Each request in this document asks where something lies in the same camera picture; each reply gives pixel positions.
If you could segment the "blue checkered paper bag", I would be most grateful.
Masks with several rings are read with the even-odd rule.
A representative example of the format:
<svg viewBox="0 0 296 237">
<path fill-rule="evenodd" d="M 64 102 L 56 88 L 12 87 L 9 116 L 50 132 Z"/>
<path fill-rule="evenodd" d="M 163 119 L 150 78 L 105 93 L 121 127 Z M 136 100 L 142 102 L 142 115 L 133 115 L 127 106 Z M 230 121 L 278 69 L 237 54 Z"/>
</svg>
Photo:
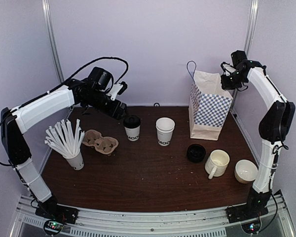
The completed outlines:
<svg viewBox="0 0 296 237">
<path fill-rule="evenodd" d="M 189 98 L 189 134 L 191 139 L 217 141 L 233 98 L 221 88 L 221 76 L 198 71 L 190 60 L 186 64 L 192 78 Z"/>
</svg>

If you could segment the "white paper cup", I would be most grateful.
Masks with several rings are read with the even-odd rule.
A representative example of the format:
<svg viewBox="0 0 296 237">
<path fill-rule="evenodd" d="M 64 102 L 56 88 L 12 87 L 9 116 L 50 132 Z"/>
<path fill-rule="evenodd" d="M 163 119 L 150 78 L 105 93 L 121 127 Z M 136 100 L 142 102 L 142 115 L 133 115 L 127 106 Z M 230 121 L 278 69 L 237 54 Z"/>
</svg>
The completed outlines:
<svg viewBox="0 0 296 237">
<path fill-rule="evenodd" d="M 140 126 L 137 126 L 135 128 L 125 127 L 125 132 L 129 141 L 137 141 L 140 137 Z"/>
</svg>

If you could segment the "white paper cups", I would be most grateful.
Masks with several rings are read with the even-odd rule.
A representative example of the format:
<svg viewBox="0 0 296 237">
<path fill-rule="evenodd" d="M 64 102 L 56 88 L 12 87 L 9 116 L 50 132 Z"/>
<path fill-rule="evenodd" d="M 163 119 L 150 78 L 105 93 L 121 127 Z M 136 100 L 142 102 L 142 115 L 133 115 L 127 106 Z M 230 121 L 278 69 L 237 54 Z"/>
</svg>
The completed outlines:
<svg viewBox="0 0 296 237">
<path fill-rule="evenodd" d="M 163 117 L 156 121 L 157 140 L 161 146 L 168 146 L 171 142 L 175 122 L 171 118 Z"/>
</svg>

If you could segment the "black cup lid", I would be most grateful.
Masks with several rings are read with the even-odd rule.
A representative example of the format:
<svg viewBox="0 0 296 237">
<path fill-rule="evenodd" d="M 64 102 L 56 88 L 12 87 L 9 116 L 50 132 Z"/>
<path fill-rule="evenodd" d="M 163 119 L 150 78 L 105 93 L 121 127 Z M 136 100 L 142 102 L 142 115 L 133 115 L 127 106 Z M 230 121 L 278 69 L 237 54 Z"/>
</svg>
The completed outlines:
<svg viewBox="0 0 296 237">
<path fill-rule="evenodd" d="M 134 129 L 141 125 L 141 119 L 136 115 L 127 116 L 123 120 L 125 128 Z"/>
</svg>

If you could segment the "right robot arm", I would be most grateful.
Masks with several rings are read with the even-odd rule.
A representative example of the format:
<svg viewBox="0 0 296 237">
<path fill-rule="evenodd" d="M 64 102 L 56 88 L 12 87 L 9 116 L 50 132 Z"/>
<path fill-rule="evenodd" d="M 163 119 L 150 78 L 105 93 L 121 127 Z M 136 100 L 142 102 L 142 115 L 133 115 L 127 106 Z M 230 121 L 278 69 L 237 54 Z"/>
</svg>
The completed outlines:
<svg viewBox="0 0 296 237">
<path fill-rule="evenodd" d="M 266 73 L 266 66 L 258 61 L 249 60 L 246 53 L 237 50 L 231 54 L 232 64 L 222 62 L 221 84 L 223 90 L 240 90 L 252 83 L 267 106 L 267 113 L 259 123 L 262 139 L 262 152 L 258 174 L 250 188 L 246 204 L 232 207 L 232 215 L 245 215 L 253 218 L 262 214 L 272 195 L 274 174 L 278 158 L 290 130 L 296 106 L 279 91 Z"/>
</svg>

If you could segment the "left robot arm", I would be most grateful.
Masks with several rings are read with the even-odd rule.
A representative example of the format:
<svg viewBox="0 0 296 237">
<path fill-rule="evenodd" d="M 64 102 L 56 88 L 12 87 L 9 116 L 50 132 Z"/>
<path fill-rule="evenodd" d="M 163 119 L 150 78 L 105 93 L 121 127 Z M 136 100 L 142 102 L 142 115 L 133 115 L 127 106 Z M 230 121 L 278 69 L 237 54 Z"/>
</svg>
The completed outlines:
<svg viewBox="0 0 296 237">
<path fill-rule="evenodd" d="M 94 68 L 83 80 L 68 78 L 55 88 L 12 109 L 0 113 L 1 142 L 9 165 L 15 168 L 24 185 L 50 219 L 61 215 L 57 200 L 33 163 L 32 153 L 42 154 L 43 126 L 74 105 L 91 106 L 114 119 L 126 114 L 126 105 L 116 99 L 127 89 L 124 81 L 101 68 Z"/>
</svg>

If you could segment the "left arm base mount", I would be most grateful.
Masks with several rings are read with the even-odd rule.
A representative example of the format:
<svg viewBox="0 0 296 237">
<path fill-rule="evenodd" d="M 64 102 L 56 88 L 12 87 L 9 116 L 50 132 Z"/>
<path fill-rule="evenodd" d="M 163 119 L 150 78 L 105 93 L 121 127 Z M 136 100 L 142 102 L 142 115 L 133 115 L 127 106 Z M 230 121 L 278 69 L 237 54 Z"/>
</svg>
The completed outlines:
<svg viewBox="0 0 296 237">
<path fill-rule="evenodd" d="M 62 224 L 75 224 L 78 209 L 59 205 L 56 197 L 52 195 L 52 197 L 45 202 L 38 201 L 35 214 Z"/>
</svg>

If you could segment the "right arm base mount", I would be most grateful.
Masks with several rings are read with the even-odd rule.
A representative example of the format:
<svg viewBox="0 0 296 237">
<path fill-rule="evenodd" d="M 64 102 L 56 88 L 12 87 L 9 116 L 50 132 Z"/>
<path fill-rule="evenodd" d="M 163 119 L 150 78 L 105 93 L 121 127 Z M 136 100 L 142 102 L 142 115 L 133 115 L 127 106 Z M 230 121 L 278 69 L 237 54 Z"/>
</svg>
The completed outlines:
<svg viewBox="0 0 296 237">
<path fill-rule="evenodd" d="M 230 224 L 259 218 L 265 214 L 268 214 L 268 209 L 262 204 L 251 205 L 245 203 L 238 206 L 229 206 L 226 209 L 226 215 Z"/>
</svg>

